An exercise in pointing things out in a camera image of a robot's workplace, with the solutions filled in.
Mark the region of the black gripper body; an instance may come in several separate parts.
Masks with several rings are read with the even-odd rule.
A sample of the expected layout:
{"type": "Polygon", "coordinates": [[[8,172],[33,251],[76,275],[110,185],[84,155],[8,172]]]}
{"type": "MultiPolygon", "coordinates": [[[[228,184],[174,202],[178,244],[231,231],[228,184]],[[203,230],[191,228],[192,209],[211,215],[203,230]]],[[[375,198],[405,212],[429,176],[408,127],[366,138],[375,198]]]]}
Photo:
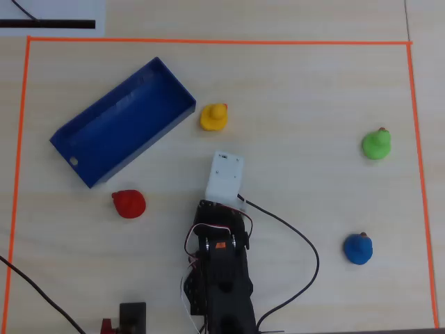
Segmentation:
{"type": "Polygon", "coordinates": [[[235,249],[250,249],[251,230],[246,230],[245,219],[251,218],[243,211],[208,200],[201,200],[193,221],[193,233],[198,238],[201,251],[207,251],[211,242],[231,241],[235,249]]]}

